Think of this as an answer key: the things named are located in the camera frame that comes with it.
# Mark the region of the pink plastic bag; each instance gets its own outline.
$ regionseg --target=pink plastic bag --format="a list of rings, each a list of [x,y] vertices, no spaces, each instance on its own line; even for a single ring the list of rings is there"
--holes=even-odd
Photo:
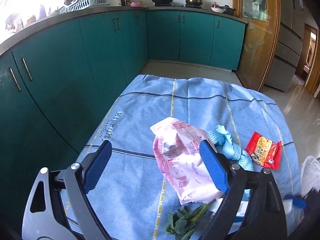
[[[159,170],[177,192],[181,205],[188,202],[208,204],[222,196],[199,154],[200,142],[211,142],[205,131],[172,117],[150,129],[156,135],[153,152]]]

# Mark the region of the metal screw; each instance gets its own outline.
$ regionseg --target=metal screw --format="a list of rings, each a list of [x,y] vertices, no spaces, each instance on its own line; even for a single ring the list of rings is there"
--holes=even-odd
[[[40,170],[40,173],[41,174],[46,174],[48,172],[48,168],[47,167],[43,167],[41,170]]]
[[[264,174],[270,174],[271,171],[270,171],[270,169],[264,168],[264,169],[263,169],[263,173],[264,173]]]
[[[80,167],[80,163],[73,163],[71,164],[71,169],[72,170],[77,170]]]
[[[231,168],[232,168],[233,170],[237,171],[237,170],[240,169],[240,165],[237,164],[237,163],[233,163],[233,164],[231,165]]]

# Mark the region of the white dish rack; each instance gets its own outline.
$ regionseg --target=white dish rack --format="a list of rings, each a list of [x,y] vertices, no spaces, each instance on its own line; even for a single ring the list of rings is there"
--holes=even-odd
[[[73,12],[95,5],[108,5],[108,0],[76,0],[70,5],[64,5],[61,7],[58,10],[58,14]]]

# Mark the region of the red snack package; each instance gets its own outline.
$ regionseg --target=red snack package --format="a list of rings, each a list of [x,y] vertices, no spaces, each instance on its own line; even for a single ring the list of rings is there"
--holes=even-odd
[[[279,169],[281,159],[281,141],[273,141],[254,132],[246,149],[251,159],[265,168]]]

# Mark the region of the white bowl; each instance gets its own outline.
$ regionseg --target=white bowl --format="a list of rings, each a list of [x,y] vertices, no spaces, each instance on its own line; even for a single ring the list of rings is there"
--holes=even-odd
[[[215,7],[210,7],[212,11],[214,12],[219,12],[219,13],[223,13],[225,11],[225,9],[221,9],[221,8],[215,8]]]

